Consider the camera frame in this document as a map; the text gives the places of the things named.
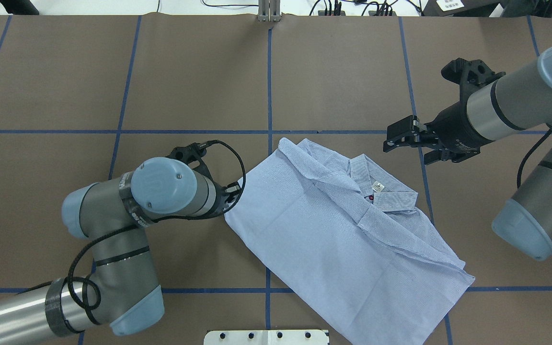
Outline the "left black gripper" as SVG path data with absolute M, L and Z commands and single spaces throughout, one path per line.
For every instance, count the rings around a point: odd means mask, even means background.
M 228 210 L 228 203 L 236 201 L 243 192 L 243 186 L 239 182 L 234 182 L 226 186 L 213 182 L 213 185 L 216 188 L 216 199 L 213 206 L 209 209 L 209 219 L 223 216 Z

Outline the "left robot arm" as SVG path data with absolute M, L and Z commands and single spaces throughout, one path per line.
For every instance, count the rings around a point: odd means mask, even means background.
M 69 194 L 61 215 L 89 243 L 65 277 L 0 301 L 0 345 L 33 345 L 107 324 L 136 334 L 164 314 L 146 230 L 167 219 L 203 220 L 228 212 L 245 180 L 215 183 L 203 164 L 156 157 L 118 179 Z

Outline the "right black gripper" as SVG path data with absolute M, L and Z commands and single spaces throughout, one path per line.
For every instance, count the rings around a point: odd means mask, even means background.
M 423 147 L 427 144 L 427 131 L 436 138 L 436 142 L 423 157 L 425 165 L 447 160 L 460 163 L 480 154 L 482 137 L 473 129 L 460 103 L 447 107 L 425 125 L 415 115 L 406 116 L 389 125 L 383 152 L 390 152 L 397 147 Z

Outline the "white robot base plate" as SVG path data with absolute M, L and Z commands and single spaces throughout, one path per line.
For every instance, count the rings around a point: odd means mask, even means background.
M 217 330 L 204 336 L 204 345 L 330 345 L 328 330 Z

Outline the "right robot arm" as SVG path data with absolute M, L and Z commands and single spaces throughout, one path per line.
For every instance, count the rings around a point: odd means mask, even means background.
M 458 57 L 441 74 L 458 85 L 458 101 L 431 122 L 410 115 L 391 124 L 383 151 L 427 147 L 425 164 L 460 163 L 480 154 L 482 146 L 545 125 L 546 133 L 522 159 L 517 190 L 492 229 L 522 253 L 546 260 L 552 256 L 552 47 L 512 73 Z

